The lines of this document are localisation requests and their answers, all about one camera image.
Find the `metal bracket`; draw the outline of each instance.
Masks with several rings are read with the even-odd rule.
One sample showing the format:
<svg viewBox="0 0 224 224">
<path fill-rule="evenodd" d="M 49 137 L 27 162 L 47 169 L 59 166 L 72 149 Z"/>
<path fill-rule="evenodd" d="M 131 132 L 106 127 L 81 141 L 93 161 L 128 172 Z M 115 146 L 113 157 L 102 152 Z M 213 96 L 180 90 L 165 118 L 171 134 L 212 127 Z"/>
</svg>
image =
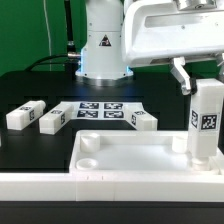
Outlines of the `metal bracket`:
<svg viewBox="0 0 224 224">
<path fill-rule="evenodd" d="M 224 75 L 224 53 L 216 55 L 217 66 L 221 67 L 219 75 Z"/>
<path fill-rule="evenodd" d="M 176 2 L 180 11 L 216 8 L 215 0 L 176 0 Z"/>
<path fill-rule="evenodd" d="M 189 75 L 183 68 L 184 65 L 185 65 L 184 57 L 173 58 L 170 63 L 171 73 L 181 84 L 183 95 L 194 94 L 197 92 L 196 81 L 189 77 Z"/>
</svg>

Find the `cable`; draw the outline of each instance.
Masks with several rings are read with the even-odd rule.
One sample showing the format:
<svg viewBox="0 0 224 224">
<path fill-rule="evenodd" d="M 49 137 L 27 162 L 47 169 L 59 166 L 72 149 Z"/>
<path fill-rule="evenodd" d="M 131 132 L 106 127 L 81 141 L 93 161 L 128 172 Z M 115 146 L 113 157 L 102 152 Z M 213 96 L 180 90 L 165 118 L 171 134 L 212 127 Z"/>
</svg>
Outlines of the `cable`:
<svg viewBox="0 0 224 224">
<path fill-rule="evenodd" d="M 38 64 L 40 64 L 43 61 L 47 61 L 47 60 L 51 60 L 51 59 L 55 59 L 55 58 L 67 58 L 67 57 L 68 57 L 67 54 L 56 54 L 56 55 L 51 55 L 51 56 L 48 56 L 48 57 L 41 58 L 41 59 L 37 60 L 36 62 L 34 62 L 29 67 L 27 67 L 25 69 L 25 71 L 30 72 L 35 66 L 37 66 Z"/>
<path fill-rule="evenodd" d="M 45 16 L 45 21 L 46 21 L 46 26 L 47 26 L 49 55 L 51 56 L 52 55 L 52 41 L 51 41 L 51 32 L 50 32 L 50 26 L 49 26 L 49 20 L 48 20 L 48 12 L 47 12 L 46 0 L 43 0 L 43 5 L 44 5 L 44 16 Z"/>
<path fill-rule="evenodd" d="M 66 17 L 66 30 L 67 30 L 67 52 L 76 52 L 76 47 L 73 40 L 73 28 L 72 28 L 72 12 L 70 0 L 64 0 L 65 17 Z"/>
</svg>

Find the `black table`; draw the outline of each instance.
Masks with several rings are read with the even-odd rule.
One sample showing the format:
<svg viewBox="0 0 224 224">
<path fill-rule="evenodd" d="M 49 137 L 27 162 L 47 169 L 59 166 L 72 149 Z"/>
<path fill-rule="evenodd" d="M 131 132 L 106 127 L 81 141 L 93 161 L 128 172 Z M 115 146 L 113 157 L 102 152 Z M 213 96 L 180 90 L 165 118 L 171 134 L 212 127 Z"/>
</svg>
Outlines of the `black table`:
<svg viewBox="0 0 224 224">
<path fill-rule="evenodd" d="M 170 74 L 136 74 L 118 87 L 77 83 L 63 72 L 10 72 L 0 78 L 0 172 L 68 172 L 78 130 L 132 130 L 125 121 L 72 120 L 55 136 L 34 122 L 6 128 L 5 115 L 29 100 L 44 100 L 44 113 L 61 101 L 142 102 L 159 130 L 187 130 L 190 97 Z M 0 223 L 222 223 L 224 203 L 0 202 Z"/>
</svg>

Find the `white cylinder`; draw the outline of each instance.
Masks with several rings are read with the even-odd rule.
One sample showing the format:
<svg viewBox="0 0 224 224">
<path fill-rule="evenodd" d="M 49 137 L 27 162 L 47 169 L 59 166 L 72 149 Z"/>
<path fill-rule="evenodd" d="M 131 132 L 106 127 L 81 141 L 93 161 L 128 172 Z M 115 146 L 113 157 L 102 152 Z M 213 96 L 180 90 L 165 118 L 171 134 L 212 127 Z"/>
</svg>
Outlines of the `white cylinder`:
<svg viewBox="0 0 224 224">
<path fill-rule="evenodd" d="M 210 170 L 208 157 L 193 158 L 191 162 L 192 162 L 192 168 L 195 171 L 209 171 Z"/>
<path fill-rule="evenodd" d="M 186 153 L 188 151 L 187 137 L 186 134 L 173 136 L 172 150 L 176 153 Z"/>
</svg>

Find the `black cable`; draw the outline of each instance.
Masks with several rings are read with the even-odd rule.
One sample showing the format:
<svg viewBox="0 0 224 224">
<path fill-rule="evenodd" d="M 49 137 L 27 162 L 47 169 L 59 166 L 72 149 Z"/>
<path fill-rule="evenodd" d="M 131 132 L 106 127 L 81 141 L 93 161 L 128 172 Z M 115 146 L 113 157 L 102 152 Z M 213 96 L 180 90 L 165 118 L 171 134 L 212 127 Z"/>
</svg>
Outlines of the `black cable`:
<svg viewBox="0 0 224 224">
<path fill-rule="evenodd" d="M 29 67 L 27 67 L 25 69 L 25 71 L 30 72 L 36 65 L 40 64 L 43 61 L 47 61 L 47 60 L 51 60 L 51 59 L 55 59 L 55 58 L 67 58 L 67 57 L 68 57 L 67 54 L 55 54 L 55 55 L 51 55 L 51 56 L 48 56 L 48 57 L 41 58 L 41 59 L 37 60 L 36 62 L 34 62 Z"/>
<path fill-rule="evenodd" d="M 65 5 L 65 16 L 66 16 L 66 28 L 67 28 L 67 51 L 76 52 L 76 47 L 73 39 L 73 28 L 72 28 L 72 13 L 71 13 L 71 2 L 70 0 L 64 0 Z"/>
</svg>

